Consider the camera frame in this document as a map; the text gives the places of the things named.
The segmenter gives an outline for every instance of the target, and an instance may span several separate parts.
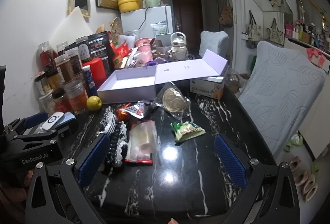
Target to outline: pink cup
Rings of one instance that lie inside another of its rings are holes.
[[[139,47],[144,44],[149,44],[149,39],[148,38],[141,38],[135,41],[135,46]]]
[[[138,47],[138,51],[141,52],[140,59],[142,64],[152,61],[152,53],[150,44],[143,44]]]

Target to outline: brown door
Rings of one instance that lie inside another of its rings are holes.
[[[187,47],[198,54],[203,31],[201,0],[173,0],[174,30],[187,36]]]

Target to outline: green snack package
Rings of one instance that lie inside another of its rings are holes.
[[[205,134],[205,130],[203,128],[191,122],[171,123],[171,126],[175,133],[175,142],[182,142]]]

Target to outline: yellow pot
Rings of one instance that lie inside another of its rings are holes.
[[[126,13],[140,9],[140,0],[118,0],[119,11]]]

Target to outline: open box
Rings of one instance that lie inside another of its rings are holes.
[[[156,84],[219,76],[226,63],[226,59],[206,50],[203,59],[115,71],[100,86],[97,93],[103,104],[154,100],[157,96]]]

